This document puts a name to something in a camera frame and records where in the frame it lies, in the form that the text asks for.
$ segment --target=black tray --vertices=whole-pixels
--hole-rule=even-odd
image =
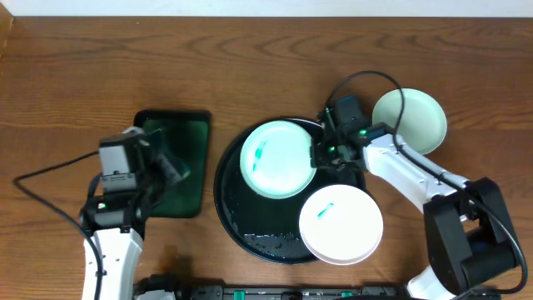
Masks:
[[[253,192],[239,166],[242,144],[255,128],[275,120],[294,122],[313,137],[320,137],[323,132],[320,124],[298,117],[275,118],[248,128],[232,141],[218,163],[215,206],[227,233],[249,253],[274,263],[308,263],[316,257],[301,240],[298,230],[301,208],[314,192],[341,180],[338,172],[319,169],[309,185],[293,197],[270,199]],[[365,190],[362,172],[355,174],[351,184]]]

